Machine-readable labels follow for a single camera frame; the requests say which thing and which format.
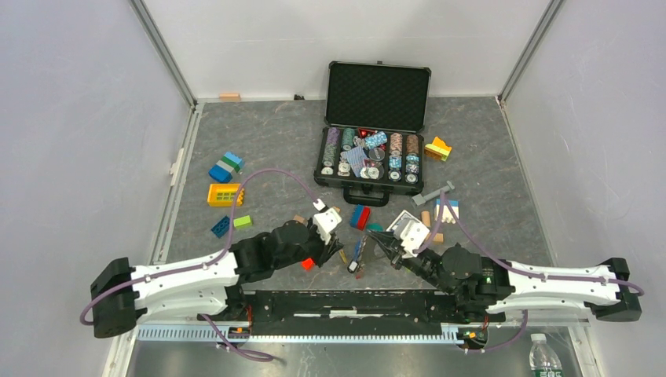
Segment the blue key tag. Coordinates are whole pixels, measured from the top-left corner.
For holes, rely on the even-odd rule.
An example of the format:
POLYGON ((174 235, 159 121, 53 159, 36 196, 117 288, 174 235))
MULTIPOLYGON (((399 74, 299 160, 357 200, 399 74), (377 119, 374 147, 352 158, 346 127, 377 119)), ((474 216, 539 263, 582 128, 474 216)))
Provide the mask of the blue key tag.
POLYGON ((359 240, 359 241, 357 241, 357 243, 355 245, 354 252, 353 252, 353 261, 354 262, 357 262, 360 259, 361 252, 362 252, 362 247, 363 247, 362 244, 363 244, 363 241, 359 240))

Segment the black key tag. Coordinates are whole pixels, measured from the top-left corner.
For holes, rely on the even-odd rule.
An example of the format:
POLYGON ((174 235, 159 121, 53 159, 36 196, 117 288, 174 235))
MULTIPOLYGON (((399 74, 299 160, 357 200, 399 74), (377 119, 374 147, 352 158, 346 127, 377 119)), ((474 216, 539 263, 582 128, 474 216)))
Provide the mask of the black key tag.
POLYGON ((357 261, 351 261, 347 266, 347 270, 349 273, 355 273, 359 267, 360 264, 357 261))

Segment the yellow key tag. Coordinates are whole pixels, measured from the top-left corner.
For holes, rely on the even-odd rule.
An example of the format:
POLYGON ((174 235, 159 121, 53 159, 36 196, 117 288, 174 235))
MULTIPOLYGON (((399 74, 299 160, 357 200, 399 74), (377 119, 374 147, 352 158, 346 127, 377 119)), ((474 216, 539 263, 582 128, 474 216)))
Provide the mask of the yellow key tag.
POLYGON ((346 257, 346 253, 344 252, 344 250, 340 250, 338 253, 340 255, 340 258, 342 259, 342 262, 344 264, 348 264, 349 262, 348 262, 348 259, 346 257))

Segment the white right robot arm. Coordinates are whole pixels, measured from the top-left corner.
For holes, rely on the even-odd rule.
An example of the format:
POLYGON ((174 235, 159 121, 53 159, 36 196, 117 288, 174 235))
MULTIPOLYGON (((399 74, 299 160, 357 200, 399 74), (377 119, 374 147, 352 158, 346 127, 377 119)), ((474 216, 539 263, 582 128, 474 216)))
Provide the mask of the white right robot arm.
POLYGON ((460 244, 438 254, 408 253, 392 232, 371 230, 395 269, 406 268, 452 297, 460 321, 522 310, 590 312, 606 322, 635 322, 642 315, 639 295, 628 285, 623 258, 583 268, 555 268, 489 258, 460 244))

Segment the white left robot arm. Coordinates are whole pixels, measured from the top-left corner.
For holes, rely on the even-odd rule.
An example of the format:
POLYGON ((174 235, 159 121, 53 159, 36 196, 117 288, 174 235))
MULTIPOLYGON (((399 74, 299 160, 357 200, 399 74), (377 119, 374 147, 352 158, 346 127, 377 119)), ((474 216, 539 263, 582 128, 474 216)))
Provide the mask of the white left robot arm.
POLYGON ((107 339, 151 320, 203 314, 237 320, 248 306, 243 284, 267 280, 295 264, 321 267, 343 247, 335 232, 328 235, 323 240, 312 220, 290 220, 204 257, 137 266, 128 258, 114 259, 91 283, 91 306, 83 312, 93 318, 82 323, 95 338, 107 339))

